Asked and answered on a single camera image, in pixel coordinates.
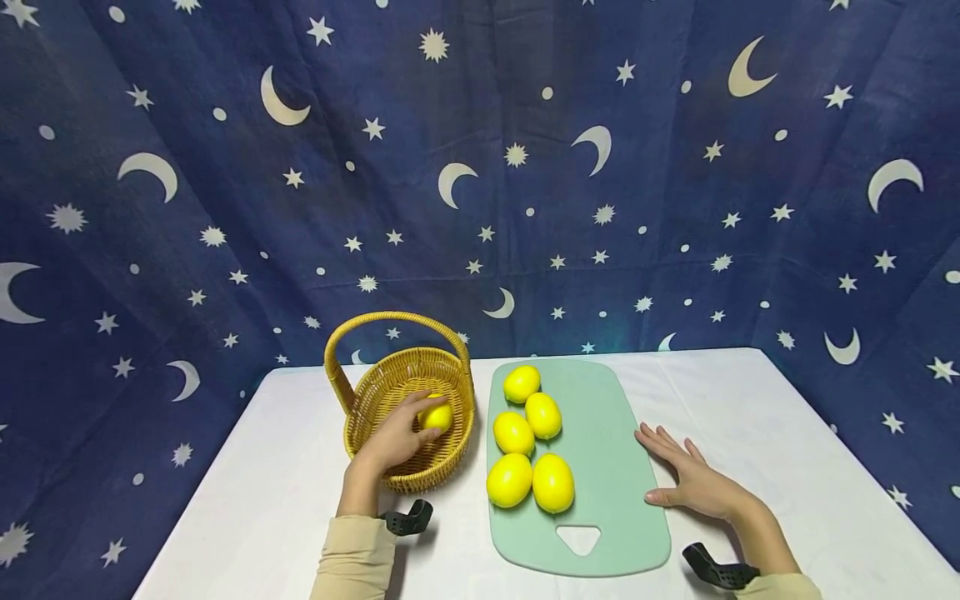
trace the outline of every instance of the table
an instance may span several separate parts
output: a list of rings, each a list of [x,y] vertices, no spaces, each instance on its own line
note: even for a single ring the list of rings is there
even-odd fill
[[[659,569],[612,579],[508,564],[490,539],[484,424],[493,371],[472,361],[478,421],[454,478],[424,495],[430,529],[402,539],[388,598],[717,597],[681,552],[702,541],[734,562],[727,535],[668,511],[673,551]],[[763,498],[826,598],[960,598],[956,572],[756,349],[584,357],[613,369],[638,420],[690,437],[712,465]],[[347,366],[356,382],[368,366]],[[134,600],[305,600],[347,466],[344,415],[324,369],[271,372],[230,433]],[[672,485],[655,466],[661,485]],[[381,509],[412,498],[384,492]]]

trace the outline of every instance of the yellow lemon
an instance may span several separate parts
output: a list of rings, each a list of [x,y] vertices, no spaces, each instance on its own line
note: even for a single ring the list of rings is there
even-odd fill
[[[534,499],[552,515],[573,504],[573,473],[556,454],[544,454],[534,467]]]
[[[534,451],[534,430],[518,413],[507,411],[493,422],[493,438],[505,454],[530,456]]]
[[[514,508],[530,493],[534,470],[522,454],[507,454],[493,463],[487,475],[487,496],[503,509]]]
[[[540,372],[530,365],[512,370],[503,380],[503,394],[515,404],[523,404],[530,394],[540,389]]]
[[[431,394],[428,397],[440,396],[442,394]],[[440,406],[420,411],[417,420],[420,422],[420,429],[437,428],[440,429],[440,435],[443,435],[453,424],[453,407],[450,406],[449,402],[444,402]]]
[[[537,392],[527,398],[525,407],[527,412],[527,422],[530,428],[534,430],[534,435],[541,440],[550,440],[560,433],[564,426],[564,420],[560,416],[560,408],[553,398]]]

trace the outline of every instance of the human hand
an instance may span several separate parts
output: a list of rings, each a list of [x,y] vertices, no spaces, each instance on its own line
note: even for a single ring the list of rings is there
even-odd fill
[[[353,462],[382,475],[388,468],[410,460],[424,444],[439,438],[440,429],[419,433],[413,430],[417,413],[446,402],[446,396],[428,398],[429,394],[424,390],[404,398],[363,444]]]
[[[753,510],[760,500],[731,478],[710,468],[700,449],[684,440],[684,449],[661,426],[654,431],[646,423],[634,437],[655,456],[677,472],[678,486],[673,489],[650,490],[644,499],[654,506],[686,506],[702,515],[732,522],[746,511]]]

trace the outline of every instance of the crescent moon print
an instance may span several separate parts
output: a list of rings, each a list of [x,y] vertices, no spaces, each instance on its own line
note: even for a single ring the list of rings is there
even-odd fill
[[[506,319],[510,315],[514,314],[514,295],[511,294],[510,290],[507,288],[500,288],[500,292],[503,294],[503,306],[497,308],[496,310],[483,311],[488,317],[493,317],[494,319]]]
[[[146,171],[159,179],[160,183],[163,183],[163,191],[165,192],[163,197],[164,204],[170,202],[174,194],[177,193],[177,172],[174,171],[174,168],[170,166],[169,162],[160,156],[150,154],[149,152],[141,152],[127,156],[127,158],[120,163],[120,170],[117,171],[117,180],[120,181],[130,171]]]
[[[744,98],[751,94],[756,94],[777,77],[777,73],[774,73],[767,79],[755,80],[750,77],[750,74],[747,72],[750,55],[762,39],[763,36],[760,36],[747,44],[747,47],[740,51],[739,56],[733,61],[733,66],[730,67],[730,76],[727,78],[727,88],[730,90],[731,96]]]
[[[453,202],[453,184],[463,175],[477,177],[476,171],[469,168],[462,162],[451,162],[446,165],[437,178],[437,189],[440,191],[440,197],[450,208],[459,208]]]
[[[672,350],[672,348],[670,347],[670,342],[673,341],[673,336],[675,336],[675,335],[677,335],[677,332],[676,332],[676,331],[674,331],[674,332],[671,333],[670,335],[668,335],[668,336],[666,336],[665,338],[663,338],[663,339],[660,341],[660,345],[657,346],[657,352],[669,352],[670,350]]]
[[[603,165],[607,164],[607,158],[610,158],[610,148],[613,144],[610,137],[610,130],[602,125],[591,127],[581,133],[580,137],[573,140],[570,147],[572,148],[581,142],[591,142],[597,147],[597,162],[593,165],[593,171],[590,173],[590,176],[593,177],[597,173],[600,173]]]
[[[263,77],[260,78],[260,100],[263,101],[263,107],[267,110],[267,114],[280,125],[286,125],[287,127],[299,125],[306,118],[306,115],[310,114],[309,105],[306,108],[294,110],[283,104],[279,96],[276,95],[274,66],[272,64],[267,67],[267,70],[263,72]]]
[[[197,391],[197,388],[200,387],[200,375],[197,373],[197,368],[192,364],[188,363],[185,360],[175,360],[172,363],[167,363],[167,367],[174,367],[183,371],[183,376],[185,377],[183,382],[183,390],[180,392],[180,395],[170,400],[171,402],[180,402],[181,400],[186,400]]]
[[[32,269],[39,269],[39,267],[25,262],[0,262],[0,319],[3,321],[21,325],[44,321],[40,317],[35,317],[20,310],[10,296],[10,285],[13,283],[13,278]]]
[[[867,186],[867,200],[870,201],[870,207],[875,213],[880,212],[880,196],[883,190],[899,180],[913,181],[917,189],[924,191],[924,174],[920,172],[917,165],[906,158],[891,160],[876,170],[874,176],[870,178],[870,185]]]
[[[853,330],[850,343],[843,348],[836,346],[826,332],[824,332],[824,343],[827,345],[827,352],[830,353],[830,357],[832,357],[838,365],[852,365],[860,356],[860,336],[857,335],[856,329]]]

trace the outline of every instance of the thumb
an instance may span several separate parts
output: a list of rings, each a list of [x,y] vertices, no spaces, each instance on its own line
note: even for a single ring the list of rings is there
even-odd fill
[[[424,444],[429,444],[430,442],[433,442],[439,437],[440,437],[440,429],[438,429],[437,427],[430,427],[429,429],[424,429],[423,431],[417,433],[417,442],[419,442],[420,445],[423,446]]]
[[[657,488],[650,490],[643,496],[647,504],[654,506],[677,506],[682,504],[680,494],[676,488]]]

